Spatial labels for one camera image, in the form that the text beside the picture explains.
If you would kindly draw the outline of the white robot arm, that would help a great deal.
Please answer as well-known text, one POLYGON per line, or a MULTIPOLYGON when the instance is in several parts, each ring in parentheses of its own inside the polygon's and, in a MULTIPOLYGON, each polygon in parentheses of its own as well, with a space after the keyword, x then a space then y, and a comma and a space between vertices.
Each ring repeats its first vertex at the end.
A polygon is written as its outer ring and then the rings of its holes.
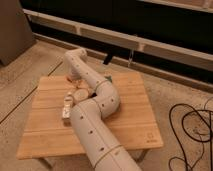
POLYGON ((95 171, 142 171, 103 120, 120 105, 114 85, 86 63, 84 48, 69 50, 65 57, 70 75, 82 78, 96 96, 76 104, 70 113, 71 125, 95 171))

